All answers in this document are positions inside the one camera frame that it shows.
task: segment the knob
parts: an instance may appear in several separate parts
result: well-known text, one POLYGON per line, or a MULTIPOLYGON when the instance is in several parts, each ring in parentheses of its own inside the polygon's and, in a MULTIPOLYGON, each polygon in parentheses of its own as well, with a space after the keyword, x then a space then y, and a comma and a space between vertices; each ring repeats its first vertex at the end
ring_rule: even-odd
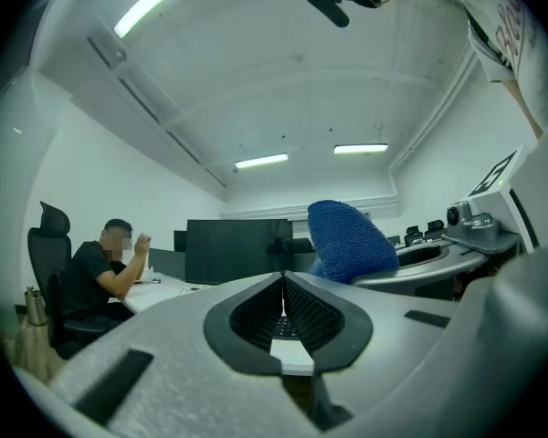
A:
POLYGON ((457 225, 457 223, 458 223, 458 209, 457 208, 448 208, 447 222, 448 222, 448 225, 457 225))

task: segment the hand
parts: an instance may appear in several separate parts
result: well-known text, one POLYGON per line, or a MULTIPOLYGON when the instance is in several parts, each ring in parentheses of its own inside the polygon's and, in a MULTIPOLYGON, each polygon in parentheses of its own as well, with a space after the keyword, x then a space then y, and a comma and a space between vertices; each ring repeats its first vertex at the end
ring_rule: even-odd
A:
POLYGON ((138 240, 136 240, 136 245, 134 246, 134 253, 138 256, 146 256, 150 250, 150 241, 151 237, 148 235, 138 235, 138 240))

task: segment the white desk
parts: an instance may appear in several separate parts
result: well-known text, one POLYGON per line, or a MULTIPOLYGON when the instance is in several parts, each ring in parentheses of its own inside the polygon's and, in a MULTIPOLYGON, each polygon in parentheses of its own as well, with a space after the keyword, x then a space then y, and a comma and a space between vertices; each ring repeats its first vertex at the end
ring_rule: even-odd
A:
MULTIPOLYGON (((145 309, 168 298, 182 297, 198 290, 210 290, 211 286, 188 284, 176 277, 153 273, 146 269, 142 275, 143 281, 153 278, 161 280, 160 284, 134 285, 128 296, 121 302, 133 313, 145 309)), ((282 373, 285 375, 310 376, 312 374, 312 358, 298 340, 273 339, 270 354, 282 362, 282 373)))

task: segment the floor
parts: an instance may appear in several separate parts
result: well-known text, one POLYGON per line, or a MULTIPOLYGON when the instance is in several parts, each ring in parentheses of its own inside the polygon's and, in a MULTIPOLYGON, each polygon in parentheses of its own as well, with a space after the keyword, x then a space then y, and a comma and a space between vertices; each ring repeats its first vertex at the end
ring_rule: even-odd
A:
POLYGON ((48 345, 48 324, 33 326, 26 315, 18 315, 18 322, 20 331, 15 339, 0 339, 5 354, 13 366, 48 384, 67 361, 48 345))

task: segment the molding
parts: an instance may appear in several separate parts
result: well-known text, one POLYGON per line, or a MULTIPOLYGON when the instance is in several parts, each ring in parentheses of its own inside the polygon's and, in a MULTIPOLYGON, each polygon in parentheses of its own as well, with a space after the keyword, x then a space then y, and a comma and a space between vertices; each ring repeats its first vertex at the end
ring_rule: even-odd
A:
MULTIPOLYGON (((373 219, 397 217, 401 214, 400 200, 397 195, 341 201, 342 203, 353 206, 362 213, 369 214, 373 219)), ((304 221, 309 216, 309 205, 310 203, 267 209, 225 212, 221 213, 220 217, 222 219, 289 219, 291 221, 304 221)))
POLYGON ((387 171, 387 177, 390 180, 390 183, 392 184, 392 195, 397 196, 398 195, 398 187, 395 185, 394 175, 392 174, 392 171, 387 171))
POLYGON ((395 157, 389 167, 390 172, 395 172, 411 154, 416 152, 420 143, 426 138, 429 132, 438 124, 443 114, 448 110, 453 100, 457 97, 461 88, 465 85, 467 78, 473 71, 473 68, 477 64, 477 55, 475 50, 470 45, 469 41, 465 44, 465 48, 461 55, 461 59, 457 65, 455 73, 451 77, 445 92, 438 101, 436 107, 432 110, 428 119, 418 129, 412 140, 401 150, 401 152, 395 157))

